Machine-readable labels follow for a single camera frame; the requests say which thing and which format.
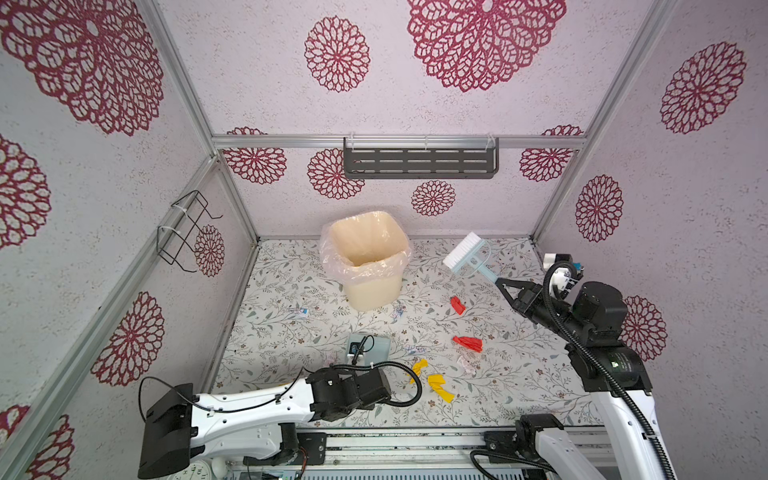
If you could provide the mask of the teal plastic dustpan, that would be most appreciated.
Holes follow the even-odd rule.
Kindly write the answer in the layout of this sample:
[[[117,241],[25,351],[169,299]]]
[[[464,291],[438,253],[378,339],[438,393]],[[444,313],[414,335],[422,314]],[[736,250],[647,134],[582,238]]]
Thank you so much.
[[[387,361],[391,340],[370,334],[351,334],[347,341],[346,363],[366,366]]]

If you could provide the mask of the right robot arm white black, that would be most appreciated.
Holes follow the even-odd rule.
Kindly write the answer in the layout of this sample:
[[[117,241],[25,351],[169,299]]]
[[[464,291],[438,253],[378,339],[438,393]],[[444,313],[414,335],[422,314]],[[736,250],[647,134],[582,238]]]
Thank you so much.
[[[468,267],[491,281],[515,312],[565,340],[571,365],[599,410],[621,477],[675,478],[647,370],[639,354],[620,338],[628,314],[621,292],[584,281],[582,268],[567,255],[557,257],[541,283],[502,278],[476,259]],[[484,440],[485,447],[471,451],[469,458],[486,478],[492,475],[480,464],[482,457],[560,479],[603,476],[551,414],[524,415],[514,433],[488,434]]]

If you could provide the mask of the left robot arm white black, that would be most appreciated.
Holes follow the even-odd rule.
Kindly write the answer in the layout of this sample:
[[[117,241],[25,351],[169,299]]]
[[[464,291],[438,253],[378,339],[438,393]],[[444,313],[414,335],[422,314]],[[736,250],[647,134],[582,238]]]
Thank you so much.
[[[159,479],[196,458],[241,457],[249,466],[280,465],[300,451],[297,427],[335,422],[378,405],[407,408],[423,385],[409,366],[332,364],[288,384],[236,394],[197,393],[190,383],[169,385],[144,422],[138,477]]]

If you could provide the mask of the teal hand brush white bristles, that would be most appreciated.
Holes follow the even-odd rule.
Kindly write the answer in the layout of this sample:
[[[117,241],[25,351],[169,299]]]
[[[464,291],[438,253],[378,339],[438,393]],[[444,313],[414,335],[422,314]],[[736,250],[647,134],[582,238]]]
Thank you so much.
[[[455,275],[481,275],[494,284],[498,275],[488,266],[490,244],[474,232],[468,233],[443,259],[443,265]]]

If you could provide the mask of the beige trash bin with liner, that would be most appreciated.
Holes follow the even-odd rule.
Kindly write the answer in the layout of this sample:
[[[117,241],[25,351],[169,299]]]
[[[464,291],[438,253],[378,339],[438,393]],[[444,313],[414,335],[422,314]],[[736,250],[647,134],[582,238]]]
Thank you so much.
[[[325,225],[319,253],[326,276],[341,285],[349,305],[366,312],[400,296],[412,248],[397,220],[379,210]]]

